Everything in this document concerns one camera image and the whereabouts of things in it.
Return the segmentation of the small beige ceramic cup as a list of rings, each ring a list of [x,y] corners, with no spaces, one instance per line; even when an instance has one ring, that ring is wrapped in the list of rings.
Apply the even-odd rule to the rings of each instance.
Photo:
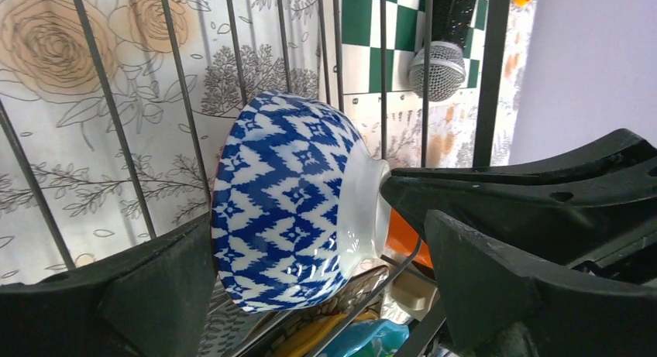
[[[423,318],[432,305],[438,289],[414,276],[400,275],[391,286],[390,295],[400,308],[415,318]]]

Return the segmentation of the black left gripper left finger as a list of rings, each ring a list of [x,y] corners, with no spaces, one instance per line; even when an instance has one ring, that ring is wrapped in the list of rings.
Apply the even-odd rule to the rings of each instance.
[[[1,288],[3,356],[194,356],[216,282],[208,216]]]

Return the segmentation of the blue white patterned bowl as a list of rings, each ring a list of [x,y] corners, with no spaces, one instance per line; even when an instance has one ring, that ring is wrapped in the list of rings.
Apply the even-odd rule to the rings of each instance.
[[[383,253],[390,176],[347,116],[282,91],[234,121],[212,191],[218,276],[247,313],[312,307]]]

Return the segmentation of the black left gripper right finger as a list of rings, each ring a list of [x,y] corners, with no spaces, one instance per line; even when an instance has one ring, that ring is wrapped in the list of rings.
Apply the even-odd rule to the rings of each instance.
[[[655,288],[568,269],[441,211],[425,237],[456,354],[656,354]]]

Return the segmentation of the blue polka dot plate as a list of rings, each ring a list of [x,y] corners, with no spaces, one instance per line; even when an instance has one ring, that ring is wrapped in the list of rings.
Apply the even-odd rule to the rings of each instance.
[[[405,324],[387,319],[359,321],[348,326],[318,355],[319,357],[394,356],[410,334]]]

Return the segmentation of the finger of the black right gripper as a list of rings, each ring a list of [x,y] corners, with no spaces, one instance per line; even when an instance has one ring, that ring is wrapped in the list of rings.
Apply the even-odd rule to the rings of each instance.
[[[656,148],[628,129],[530,163],[397,168],[380,191],[420,235],[439,210],[562,266],[656,281]]]

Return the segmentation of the yellow polka dot plate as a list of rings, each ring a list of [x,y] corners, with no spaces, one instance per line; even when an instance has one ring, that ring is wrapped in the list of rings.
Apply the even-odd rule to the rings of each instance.
[[[295,327],[283,336],[281,342],[273,344],[273,351],[269,356],[305,356],[347,316],[345,313],[326,315],[306,325]]]

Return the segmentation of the black floral square plate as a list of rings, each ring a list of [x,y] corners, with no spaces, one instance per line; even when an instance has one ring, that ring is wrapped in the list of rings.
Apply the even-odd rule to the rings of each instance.
[[[377,266],[353,277],[333,297],[314,307],[295,311],[274,329],[272,334],[260,343],[252,356],[269,356],[273,351],[273,344],[281,342],[284,335],[290,333],[295,327],[303,326],[322,316],[345,313],[353,311],[354,307],[364,300],[380,283],[388,278],[390,268],[388,266]]]

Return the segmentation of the orange ceramic mug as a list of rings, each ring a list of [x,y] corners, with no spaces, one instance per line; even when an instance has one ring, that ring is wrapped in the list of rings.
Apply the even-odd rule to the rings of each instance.
[[[390,210],[386,247],[394,252],[408,255],[414,251],[419,239],[418,233],[392,208]],[[422,242],[414,260],[423,266],[433,268],[430,252],[425,242]]]

